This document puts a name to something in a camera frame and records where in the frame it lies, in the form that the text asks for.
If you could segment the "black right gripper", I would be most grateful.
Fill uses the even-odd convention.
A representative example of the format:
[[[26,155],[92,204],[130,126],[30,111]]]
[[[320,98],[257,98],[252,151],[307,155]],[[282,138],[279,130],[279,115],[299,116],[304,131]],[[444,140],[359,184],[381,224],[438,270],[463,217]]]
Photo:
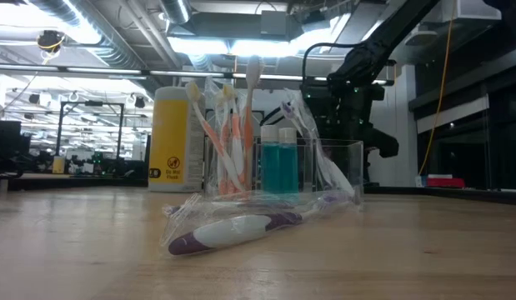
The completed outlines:
[[[375,129],[370,122],[373,101],[382,101],[385,89],[379,85],[329,88],[327,83],[307,82],[303,100],[324,139],[370,140]]]

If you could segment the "black bar with light strips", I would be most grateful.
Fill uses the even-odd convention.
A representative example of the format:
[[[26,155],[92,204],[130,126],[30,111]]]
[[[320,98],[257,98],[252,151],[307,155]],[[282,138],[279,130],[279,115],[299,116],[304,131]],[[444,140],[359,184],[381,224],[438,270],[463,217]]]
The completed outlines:
[[[146,77],[179,77],[179,78],[221,78],[245,79],[242,72],[199,72],[199,71],[163,71],[146,69],[118,69],[100,67],[66,67],[54,65],[28,65],[0,63],[0,73],[62,73],[65,77],[80,77],[81,75],[102,75],[112,79],[145,79]]]

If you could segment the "black rig stand frame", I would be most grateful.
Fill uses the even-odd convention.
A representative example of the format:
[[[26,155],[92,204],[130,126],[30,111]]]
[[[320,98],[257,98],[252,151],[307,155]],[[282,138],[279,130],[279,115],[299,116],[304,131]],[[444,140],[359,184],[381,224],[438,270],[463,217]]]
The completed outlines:
[[[65,110],[65,107],[67,105],[71,105],[71,108],[67,111]],[[60,102],[60,110],[59,110],[59,119],[58,119],[58,136],[56,141],[56,147],[55,147],[55,155],[60,155],[61,150],[61,138],[62,138],[62,130],[63,130],[63,119],[64,117],[69,114],[74,108],[76,108],[78,105],[84,105],[86,107],[103,107],[108,106],[111,109],[113,109],[113,106],[120,107],[120,112],[114,112],[117,116],[119,116],[119,124],[118,124],[118,141],[117,141],[117,150],[116,150],[116,158],[120,158],[120,152],[121,152],[121,144],[122,144],[122,135],[123,135],[123,119],[124,119],[124,103],[118,103],[118,102],[103,102],[103,101],[95,101],[95,100],[87,100],[87,101],[78,101],[78,102]]]

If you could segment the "yellow white wipes canister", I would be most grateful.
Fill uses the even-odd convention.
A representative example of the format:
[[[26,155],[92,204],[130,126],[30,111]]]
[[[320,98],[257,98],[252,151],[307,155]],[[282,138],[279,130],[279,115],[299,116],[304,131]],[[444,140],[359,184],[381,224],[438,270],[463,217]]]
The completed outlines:
[[[184,87],[155,92],[148,164],[151,192],[195,193],[203,189],[204,131]]]

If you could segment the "teal mouthwash bottle white cap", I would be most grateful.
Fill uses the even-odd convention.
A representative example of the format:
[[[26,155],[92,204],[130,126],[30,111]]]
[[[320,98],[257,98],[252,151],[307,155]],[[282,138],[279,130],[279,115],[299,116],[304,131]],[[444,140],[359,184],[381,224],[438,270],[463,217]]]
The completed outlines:
[[[279,193],[279,144],[276,125],[261,127],[261,146],[262,188],[267,193]]]
[[[293,127],[279,129],[280,179],[284,193],[298,192],[298,141]]]

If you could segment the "clear acrylic compartment organizer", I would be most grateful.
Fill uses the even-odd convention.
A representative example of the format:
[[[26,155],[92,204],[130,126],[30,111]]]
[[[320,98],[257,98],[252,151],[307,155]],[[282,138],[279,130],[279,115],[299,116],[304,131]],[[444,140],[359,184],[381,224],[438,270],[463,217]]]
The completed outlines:
[[[310,193],[323,190],[331,190],[340,188],[339,179],[331,178],[325,180],[323,172],[329,170],[330,172],[339,171],[339,175],[343,175],[353,187],[356,195],[363,194],[363,180],[364,180],[364,149],[363,142],[347,141],[347,140],[333,140],[321,139],[318,140],[321,145],[321,152],[318,152],[317,140],[307,138],[298,138],[295,146],[280,146],[280,148],[293,149],[288,154],[296,153],[296,160],[291,159],[290,156],[280,155],[280,162],[288,160],[288,163],[293,161],[296,165],[297,173],[297,189],[293,189],[287,193]],[[253,189],[261,190],[263,185],[262,175],[262,143],[261,138],[254,138],[254,167],[257,168],[257,173],[253,172]],[[319,171],[318,154],[324,155],[329,161],[323,161],[325,167],[329,167],[324,171]],[[218,175],[217,175],[217,153],[214,145],[209,137],[205,138],[204,148],[204,177],[203,177],[203,191],[207,196],[219,195],[218,190]]]

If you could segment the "grey ceiling box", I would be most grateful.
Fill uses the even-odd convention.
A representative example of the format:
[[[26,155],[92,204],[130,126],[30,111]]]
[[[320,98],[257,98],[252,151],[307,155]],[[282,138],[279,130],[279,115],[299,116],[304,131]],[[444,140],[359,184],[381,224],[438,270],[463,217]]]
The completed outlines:
[[[262,35],[285,36],[287,32],[287,15],[280,11],[261,12],[260,33]]]

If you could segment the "narrow silver ventilation duct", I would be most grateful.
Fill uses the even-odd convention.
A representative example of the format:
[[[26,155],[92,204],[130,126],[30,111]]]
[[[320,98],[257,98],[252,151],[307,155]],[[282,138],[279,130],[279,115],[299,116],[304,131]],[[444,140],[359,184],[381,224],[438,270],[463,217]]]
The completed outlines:
[[[174,24],[187,23],[192,16],[189,0],[159,0],[168,21]]]

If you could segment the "dark computer monitor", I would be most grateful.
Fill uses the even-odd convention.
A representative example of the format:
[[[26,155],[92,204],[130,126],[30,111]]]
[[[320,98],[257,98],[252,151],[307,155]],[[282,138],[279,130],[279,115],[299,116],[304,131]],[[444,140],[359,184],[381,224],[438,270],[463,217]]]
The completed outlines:
[[[10,158],[21,150],[21,123],[0,120],[0,158]]]

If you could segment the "wide silver ventilation duct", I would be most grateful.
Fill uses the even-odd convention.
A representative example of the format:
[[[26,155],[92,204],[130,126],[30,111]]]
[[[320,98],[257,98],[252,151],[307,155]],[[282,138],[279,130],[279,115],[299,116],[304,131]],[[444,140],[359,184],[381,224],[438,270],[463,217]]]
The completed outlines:
[[[144,62],[94,6],[93,0],[26,0],[49,17],[76,44],[111,68],[143,68]]]

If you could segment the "white ceiling vent box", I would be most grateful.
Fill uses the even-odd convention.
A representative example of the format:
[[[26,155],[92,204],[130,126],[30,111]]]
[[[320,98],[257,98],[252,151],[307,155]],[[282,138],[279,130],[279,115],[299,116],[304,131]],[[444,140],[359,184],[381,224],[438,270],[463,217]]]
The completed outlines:
[[[450,20],[483,20],[499,21],[501,12],[483,0],[440,0],[442,21]]]

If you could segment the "red flat box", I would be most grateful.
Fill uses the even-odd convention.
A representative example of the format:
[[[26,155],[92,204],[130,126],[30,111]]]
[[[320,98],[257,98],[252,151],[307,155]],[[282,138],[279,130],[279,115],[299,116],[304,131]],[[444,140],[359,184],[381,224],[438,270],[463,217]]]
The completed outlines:
[[[462,178],[451,174],[429,174],[426,177],[426,186],[430,188],[465,188]]]

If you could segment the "purple white toothbrush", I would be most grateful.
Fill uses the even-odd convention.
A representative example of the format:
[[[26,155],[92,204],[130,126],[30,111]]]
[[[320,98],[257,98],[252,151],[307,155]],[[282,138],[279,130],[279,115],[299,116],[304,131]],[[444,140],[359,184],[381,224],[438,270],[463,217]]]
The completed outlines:
[[[322,218],[351,205],[357,205],[339,190],[323,192],[272,194],[265,192],[233,194],[220,197],[277,198],[294,205],[279,208],[214,208],[188,206],[165,215],[168,223],[160,243],[173,256],[188,255],[231,247],[262,238],[269,233]]]
[[[279,208],[291,209],[294,205],[290,202],[277,198],[263,197],[204,197],[201,194],[193,194],[183,204],[169,205],[163,207],[165,213],[171,214],[188,206],[196,209],[214,208]]]
[[[302,138],[309,142],[314,150],[317,179],[323,190],[339,190],[348,198],[355,196],[355,190],[350,181],[323,150],[318,132],[317,123],[303,100],[301,92],[286,89],[288,99],[282,101],[280,110],[282,114],[296,127]]]

